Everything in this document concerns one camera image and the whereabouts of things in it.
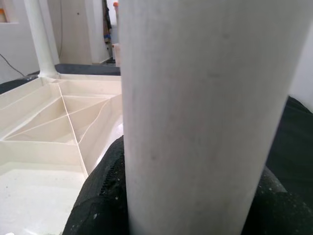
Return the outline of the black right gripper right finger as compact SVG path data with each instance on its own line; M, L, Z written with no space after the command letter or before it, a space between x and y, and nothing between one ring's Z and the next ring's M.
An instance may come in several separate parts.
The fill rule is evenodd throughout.
M313 211L287 191L265 167L252 201L243 235L311 235Z

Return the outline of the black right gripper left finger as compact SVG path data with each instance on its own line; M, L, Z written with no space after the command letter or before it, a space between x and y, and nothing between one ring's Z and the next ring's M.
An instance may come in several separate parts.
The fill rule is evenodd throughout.
M110 145L99 164L85 180L63 233L129 234L123 137Z

